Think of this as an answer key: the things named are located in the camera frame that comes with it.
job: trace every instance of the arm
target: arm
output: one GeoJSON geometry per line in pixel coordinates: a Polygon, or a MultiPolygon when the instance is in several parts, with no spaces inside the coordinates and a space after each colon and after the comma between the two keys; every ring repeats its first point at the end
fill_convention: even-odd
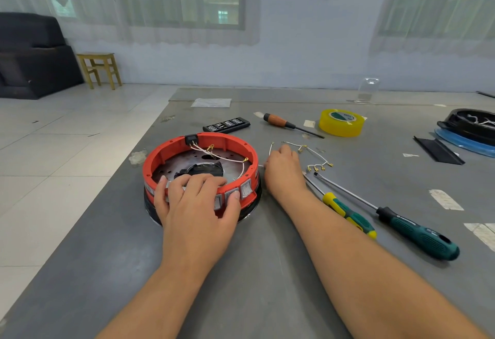
{"type": "Polygon", "coordinates": [[[238,192],[229,196],[223,218],[218,219],[213,210],[224,178],[178,177],[168,188],[170,207],[164,198],[166,183],[160,180],[154,197],[164,228],[162,263],[98,339],[175,338],[203,281],[232,238],[241,211],[238,192]]]}
{"type": "Polygon", "coordinates": [[[265,168],[268,189],[292,219],[355,338],[487,337],[424,279],[317,199],[288,145],[273,151],[265,168]]]}

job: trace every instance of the screwdriver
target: screwdriver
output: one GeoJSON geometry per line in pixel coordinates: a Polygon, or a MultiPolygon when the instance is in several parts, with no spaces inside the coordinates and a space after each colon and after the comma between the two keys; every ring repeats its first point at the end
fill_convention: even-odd
{"type": "Polygon", "coordinates": [[[373,226],[368,222],[364,217],[360,214],[356,213],[349,209],[346,205],[339,201],[337,197],[332,192],[325,193],[323,192],[316,184],[314,184],[303,171],[302,174],[306,181],[311,184],[318,192],[323,195],[322,201],[325,205],[333,209],[337,214],[344,217],[350,223],[354,224],[358,229],[364,232],[366,235],[371,237],[372,239],[376,239],[376,231],[373,226]]]}
{"type": "Polygon", "coordinates": [[[394,230],[399,232],[404,237],[415,243],[421,250],[433,258],[454,261],[460,254],[459,247],[454,244],[450,239],[444,235],[434,231],[430,228],[423,227],[410,219],[402,217],[394,213],[389,207],[376,207],[370,204],[363,198],[355,195],[354,193],[348,191],[347,189],[341,187],[340,185],[334,183],[333,181],[321,176],[317,172],[314,175],[331,184],[334,187],[346,192],[350,196],[361,201],[363,204],[368,205],[378,214],[378,218],[381,222],[392,227],[394,230]]]}
{"type": "Polygon", "coordinates": [[[324,139],[325,138],[323,136],[317,135],[316,133],[307,131],[306,129],[302,129],[302,128],[296,127],[294,124],[289,123],[287,120],[282,119],[281,117],[276,116],[276,115],[273,115],[273,114],[268,114],[268,113],[267,114],[264,114],[263,120],[266,121],[266,122],[268,122],[271,125],[276,126],[276,127],[290,128],[290,129],[299,129],[300,131],[309,133],[310,135],[313,135],[313,136],[317,136],[317,137],[319,137],[321,139],[324,139]]]}

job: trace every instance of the white tiled floor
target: white tiled floor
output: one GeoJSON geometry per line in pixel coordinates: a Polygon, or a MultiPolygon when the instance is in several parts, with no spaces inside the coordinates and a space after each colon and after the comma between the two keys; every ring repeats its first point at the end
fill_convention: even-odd
{"type": "Polygon", "coordinates": [[[176,89],[79,85],[39,100],[0,98],[0,318],[176,89]]]}

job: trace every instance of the red plastic housing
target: red plastic housing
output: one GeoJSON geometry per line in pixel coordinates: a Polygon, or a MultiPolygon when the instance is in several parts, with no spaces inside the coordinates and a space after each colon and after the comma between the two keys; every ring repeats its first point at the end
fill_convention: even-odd
{"type": "MultiPolygon", "coordinates": [[[[251,166],[246,169],[244,174],[232,183],[219,187],[217,195],[221,195],[221,207],[216,210],[218,216],[222,216],[225,210],[225,193],[232,192],[235,188],[239,189],[241,193],[241,209],[249,206],[257,197],[255,190],[259,184],[258,174],[258,155],[254,148],[244,140],[238,137],[225,135],[222,133],[203,132],[198,133],[198,146],[207,149],[210,145],[214,145],[214,148],[221,148],[224,151],[233,151],[251,162],[251,166]],[[242,192],[246,192],[247,181],[250,180],[251,193],[246,197],[243,197],[242,192]]],[[[153,172],[158,166],[165,163],[166,160],[173,156],[185,151],[189,151],[191,148],[185,142],[185,136],[174,138],[170,141],[164,142],[153,150],[145,160],[143,165],[143,178],[145,180],[146,195],[154,205],[154,192],[156,190],[156,182],[152,179],[153,172]]],[[[165,195],[168,195],[168,189],[165,189],[165,195]]]]}

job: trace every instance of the wooden stool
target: wooden stool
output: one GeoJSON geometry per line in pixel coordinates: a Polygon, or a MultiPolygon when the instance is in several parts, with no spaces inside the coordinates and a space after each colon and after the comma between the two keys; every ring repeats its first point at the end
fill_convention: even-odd
{"type": "Polygon", "coordinates": [[[102,85],[100,81],[100,75],[98,74],[99,69],[104,69],[106,74],[108,75],[108,81],[110,82],[110,86],[112,90],[115,90],[115,85],[113,84],[112,74],[115,75],[119,86],[122,86],[122,81],[120,81],[119,70],[117,68],[117,63],[115,62],[115,58],[113,53],[82,53],[77,54],[79,61],[81,62],[81,68],[83,69],[84,76],[86,77],[86,81],[90,84],[90,88],[94,89],[93,83],[91,81],[90,73],[94,73],[96,77],[96,82],[98,82],[98,86],[102,85]],[[91,66],[86,66],[85,59],[89,59],[91,66]],[[95,63],[95,60],[103,61],[101,63],[95,63]]]}

